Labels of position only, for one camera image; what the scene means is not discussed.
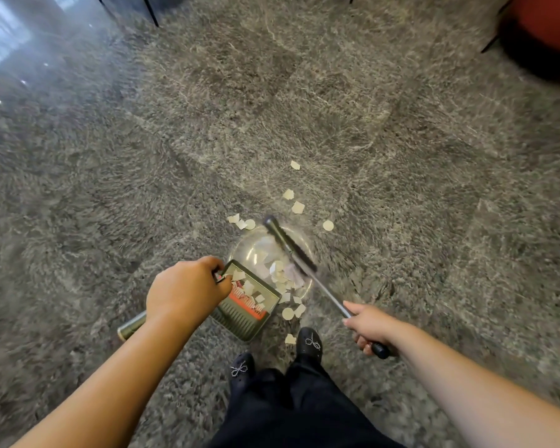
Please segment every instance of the chair leg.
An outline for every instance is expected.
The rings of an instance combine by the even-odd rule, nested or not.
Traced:
[[[157,23],[156,15],[153,13],[153,9],[152,9],[152,6],[149,3],[149,0],[143,0],[143,1],[145,2],[145,6],[147,6],[147,10],[149,11],[149,15],[152,16],[153,22],[159,28],[160,25]]]
[[[492,45],[496,43],[496,41],[500,38],[500,36],[496,35],[493,37],[493,39],[487,43],[487,45],[483,48],[483,50],[481,51],[481,53],[485,53],[487,52],[490,48],[492,48]]]
[[[499,10],[498,10],[498,15],[500,15],[501,13],[504,12],[504,9],[506,9],[508,6],[510,6],[510,3],[512,3],[512,0],[508,0],[506,3],[504,3],[504,6],[502,6]]]

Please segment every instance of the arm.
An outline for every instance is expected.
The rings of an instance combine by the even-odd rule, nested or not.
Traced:
[[[344,304],[356,315],[344,324],[359,348],[372,355],[373,340],[398,351],[471,447],[560,448],[558,407],[374,306]]]
[[[211,275],[222,266],[208,256],[161,272],[147,295],[145,324],[13,448],[127,446],[166,370],[230,293],[231,277],[216,284]]]

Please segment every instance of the forearm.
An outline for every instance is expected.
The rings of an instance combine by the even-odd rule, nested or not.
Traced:
[[[559,408],[412,325],[390,341],[472,447],[560,447]]]
[[[126,446],[194,327],[149,320],[15,448]]]

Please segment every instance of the floor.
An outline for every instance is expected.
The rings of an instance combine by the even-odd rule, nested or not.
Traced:
[[[141,0],[0,0],[0,448],[116,349],[158,271],[224,257],[236,212],[301,227],[341,295],[560,405],[560,88],[479,54],[504,1],[152,0],[157,29]],[[378,428],[463,446],[402,362],[308,307]],[[275,314],[258,363],[298,328]],[[131,446],[211,437],[244,349],[207,320]]]

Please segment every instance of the black shoe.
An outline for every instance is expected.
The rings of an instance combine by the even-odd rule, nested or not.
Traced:
[[[302,327],[297,335],[297,355],[308,355],[321,363],[324,348],[321,338],[311,327]]]
[[[243,352],[231,364],[228,377],[231,383],[231,393],[240,393],[253,376],[255,376],[255,360],[250,353]]]

